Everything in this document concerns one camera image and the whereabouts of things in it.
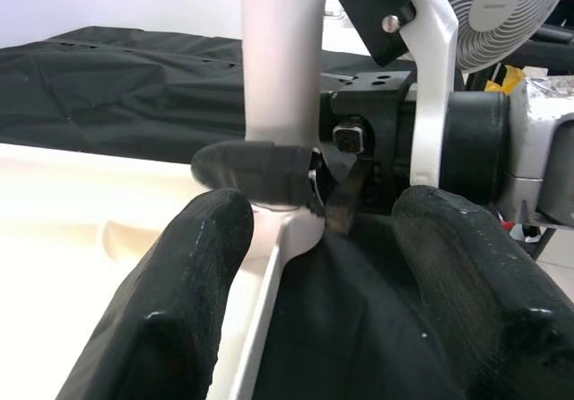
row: electric fan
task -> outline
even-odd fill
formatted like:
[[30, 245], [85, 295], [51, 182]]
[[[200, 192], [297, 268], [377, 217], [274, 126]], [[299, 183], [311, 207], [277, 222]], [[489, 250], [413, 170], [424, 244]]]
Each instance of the electric fan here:
[[496, 64], [523, 45], [560, 0], [448, 0], [458, 22], [458, 66], [467, 73]]

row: white wall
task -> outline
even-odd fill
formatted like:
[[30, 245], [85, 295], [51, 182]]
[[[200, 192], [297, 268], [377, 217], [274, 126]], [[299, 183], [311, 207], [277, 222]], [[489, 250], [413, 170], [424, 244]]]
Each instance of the white wall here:
[[239, 0], [0, 0], [0, 47], [89, 25], [240, 38]]

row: yellow object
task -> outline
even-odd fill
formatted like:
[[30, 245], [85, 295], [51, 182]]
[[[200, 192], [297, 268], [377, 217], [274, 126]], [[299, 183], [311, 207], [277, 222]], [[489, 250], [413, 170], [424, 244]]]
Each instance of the yellow object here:
[[510, 95], [514, 88], [518, 86], [520, 82], [526, 79], [526, 74], [520, 68], [516, 68], [511, 65], [504, 65], [506, 66], [506, 77], [504, 78], [504, 82], [502, 86], [499, 84], [488, 81], [486, 83], [486, 88], [484, 88], [487, 92], [504, 92], [507, 95]]

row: screw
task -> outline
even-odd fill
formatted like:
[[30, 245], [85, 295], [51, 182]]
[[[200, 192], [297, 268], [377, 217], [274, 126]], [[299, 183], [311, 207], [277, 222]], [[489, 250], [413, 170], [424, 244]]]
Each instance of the screw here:
[[401, 29], [401, 21], [393, 14], [383, 19], [383, 31], [393, 34]]

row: fan grille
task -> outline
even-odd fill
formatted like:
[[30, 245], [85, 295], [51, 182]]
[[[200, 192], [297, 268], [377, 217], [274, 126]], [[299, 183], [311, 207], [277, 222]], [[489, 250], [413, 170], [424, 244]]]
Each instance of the fan grille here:
[[474, 0], [448, 0], [457, 14], [458, 66], [474, 72], [496, 64], [522, 46], [548, 19], [560, 0], [519, 0], [510, 17], [493, 30], [474, 30], [469, 15]]

